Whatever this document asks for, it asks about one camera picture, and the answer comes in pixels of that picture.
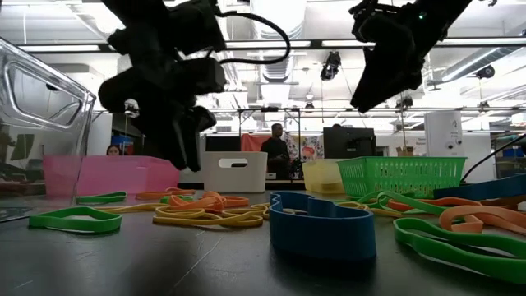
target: computer monitor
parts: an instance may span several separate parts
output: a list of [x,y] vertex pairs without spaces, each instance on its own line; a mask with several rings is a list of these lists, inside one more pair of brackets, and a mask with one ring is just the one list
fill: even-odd
[[325,127],[323,146],[327,159],[376,156],[375,130],[373,128]]

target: white storage bin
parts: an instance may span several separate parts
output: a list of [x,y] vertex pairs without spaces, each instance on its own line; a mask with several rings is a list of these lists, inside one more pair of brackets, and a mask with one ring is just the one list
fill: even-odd
[[201,161],[205,190],[264,192],[266,159],[265,152],[205,152]]

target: man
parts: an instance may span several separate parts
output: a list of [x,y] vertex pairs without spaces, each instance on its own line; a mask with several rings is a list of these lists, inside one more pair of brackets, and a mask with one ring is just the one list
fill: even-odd
[[261,152],[268,154],[267,172],[275,173],[277,179],[288,179],[290,157],[287,144],[280,139],[283,127],[279,123],[272,125],[272,137],[261,145]]

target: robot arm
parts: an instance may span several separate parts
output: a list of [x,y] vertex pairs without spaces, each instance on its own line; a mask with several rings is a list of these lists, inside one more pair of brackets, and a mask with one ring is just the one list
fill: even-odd
[[363,0],[351,8],[356,39],[376,43],[363,49],[366,67],[351,105],[365,113],[401,91],[416,90],[422,84],[425,56],[470,2],[416,0],[395,7]]
[[[221,64],[281,62],[290,52],[288,37],[278,26],[252,14],[221,13],[216,0],[190,0],[170,8],[162,0],[103,0],[103,4],[126,26],[110,35],[108,43],[120,54],[129,54],[132,67],[100,86],[100,102],[111,113],[124,113],[129,108],[125,103],[135,100],[138,108],[127,110],[136,114],[131,123],[180,170],[201,169],[199,132],[213,127],[216,120],[209,110],[196,106],[196,95],[224,91],[227,81]],[[265,23],[284,38],[285,55],[275,60],[216,61],[210,53],[226,49],[216,16]],[[182,60],[178,55],[203,49],[209,49],[203,58]]]

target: black cable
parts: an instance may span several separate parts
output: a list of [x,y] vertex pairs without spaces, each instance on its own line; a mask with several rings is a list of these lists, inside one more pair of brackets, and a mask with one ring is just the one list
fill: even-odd
[[516,138],[515,140],[510,141],[510,142],[504,144],[501,148],[499,148],[499,149],[493,151],[493,152],[490,153],[488,156],[486,156],[486,157],[484,157],[483,159],[481,159],[481,160],[480,160],[479,162],[477,162],[473,167],[471,167],[471,169],[469,169],[469,171],[468,171],[468,172],[462,177],[462,179],[460,180],[460,182],[465,181],[466,178],[471,174],[471,172],[472,172],[475,168],[477,168],[481,163],[483,163],[483,162],[486,161],[486,160],[489,160],[493,155],[495,155],[495,154],[497,154],[497,153],[503,151],[504,148],[506,148],[507,146],[513,145],[514,143],[516,143],[516,142],[518,142],[518,141],[524,139],[525,137],[526,137],[526,133],[523,134],[522,136]]
[[236,11],[217,12],[216,15],[219,16],[219,17],[241,16],[241,17],[245,17],[247,19],[253,20],[253,21],[259,21],[260,23],[265,24],[265,25],[269,26],[270,28],[272,28],[273,30],[275,30],[283,38],[283,40],[286,43],[286,47],[287,47],[285,49],[285,54],[282,57],[275,58],[275,59],[272,59],[272,60],[255,60],[255,59],[245,59],[245,58],[227,58],[227,59],[219,61],[220,64],[225,64],[225,63],[230,63],[230,62],[242,62],[242,63],[252,64],[252,65],[271,65],[271,64],[275,64],[277,62],[282,62],[286,58],[288,58],[288,55],[290,54],[290,39],[288,38],[287,34],[281,28],[279,28],[275,23],[273,23],[272,21],[269,21],[269,20],[265,19],[264,17],[258,16],[258,15],[253,14],[253,13],[239,13],[239,12],[236,12]]

